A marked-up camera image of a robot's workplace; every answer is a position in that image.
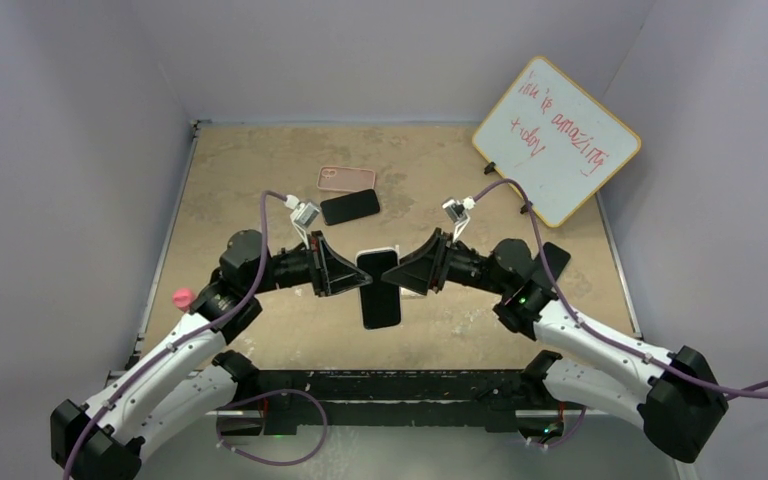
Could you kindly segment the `pink phone case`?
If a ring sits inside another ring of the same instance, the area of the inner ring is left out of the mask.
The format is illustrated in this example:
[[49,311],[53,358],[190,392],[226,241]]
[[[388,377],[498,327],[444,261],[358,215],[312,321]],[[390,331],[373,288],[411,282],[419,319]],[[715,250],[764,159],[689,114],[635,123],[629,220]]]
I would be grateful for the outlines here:
[[376,173],[369,169],[323,166],[319,170],[316,186],[321,191],[353,193],[373,189]]

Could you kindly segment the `pink bottle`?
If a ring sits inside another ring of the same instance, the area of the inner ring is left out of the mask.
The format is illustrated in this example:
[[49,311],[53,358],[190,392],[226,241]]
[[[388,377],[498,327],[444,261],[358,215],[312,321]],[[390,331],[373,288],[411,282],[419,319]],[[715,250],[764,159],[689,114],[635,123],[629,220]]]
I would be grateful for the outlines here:
[[190,310],[191,305],[195,302],[197,294],[190,288],[182,287],[177,289],[172,296],[172,302],[176,309],[181,312],[187,312]]

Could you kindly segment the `clear magsafe phone case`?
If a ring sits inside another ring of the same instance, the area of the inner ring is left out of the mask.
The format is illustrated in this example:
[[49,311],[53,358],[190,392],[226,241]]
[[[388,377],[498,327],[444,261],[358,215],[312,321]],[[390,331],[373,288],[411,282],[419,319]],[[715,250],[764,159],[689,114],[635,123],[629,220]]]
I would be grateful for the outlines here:
[[403,256],[399,261],[401,275],[403,279],[407,281],[406,285],[401,286],[402,294],[404,296],[421,296],[427,294],[426,282],[418,273],[418,261],[421,259],[422,255],[422,249],[418,248]]

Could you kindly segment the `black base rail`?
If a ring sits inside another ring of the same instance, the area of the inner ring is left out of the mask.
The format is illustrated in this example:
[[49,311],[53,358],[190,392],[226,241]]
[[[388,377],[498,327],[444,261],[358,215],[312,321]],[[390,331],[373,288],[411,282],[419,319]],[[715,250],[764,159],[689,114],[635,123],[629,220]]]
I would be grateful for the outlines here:
[[478,370],[260,370],[233,395],[266,435],[300,426],[475,427],[548,442],[574,424],[534,374]]

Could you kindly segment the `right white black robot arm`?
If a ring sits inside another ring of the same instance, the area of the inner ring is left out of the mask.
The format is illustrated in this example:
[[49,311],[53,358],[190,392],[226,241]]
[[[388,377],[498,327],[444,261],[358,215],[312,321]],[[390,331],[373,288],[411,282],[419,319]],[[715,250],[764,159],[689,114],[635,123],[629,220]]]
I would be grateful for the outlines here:
[[522,239],[504,239],[482,255],[435,230],[382,279],[418,294],[454,282],[499,295],[493,312],[500,323],[548,347],[549,363],[521,381],[529,404],[555,399],[611,414],[675,460],[695,462],[728,410],[723,394],[701,385],[717,381],[703,354],[688,346],[672,352],[569,312]]

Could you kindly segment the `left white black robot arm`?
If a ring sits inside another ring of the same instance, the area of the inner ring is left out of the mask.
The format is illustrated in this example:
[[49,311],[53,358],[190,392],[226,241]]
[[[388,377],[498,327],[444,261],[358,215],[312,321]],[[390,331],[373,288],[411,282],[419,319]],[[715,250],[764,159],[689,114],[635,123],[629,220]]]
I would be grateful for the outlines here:
[[310,284],[319,297],[371,284],[319,231],[271,255],[257,230],[232,235],[208,285],[167,336],[131,369],[83,403],[50,417],[53,460],[67,479],[132,479],[166,440],[197,417],[252,405],[259,370],[228,346],[262,311],[256,294]]

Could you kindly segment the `white board yellow frame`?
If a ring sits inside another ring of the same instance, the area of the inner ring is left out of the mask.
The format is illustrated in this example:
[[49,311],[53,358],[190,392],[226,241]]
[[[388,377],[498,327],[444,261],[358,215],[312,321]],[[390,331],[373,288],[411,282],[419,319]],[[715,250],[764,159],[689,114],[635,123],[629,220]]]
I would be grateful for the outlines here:
[[558,227],[641,149],[637,133],[543,56],[532,58],[472,136]]

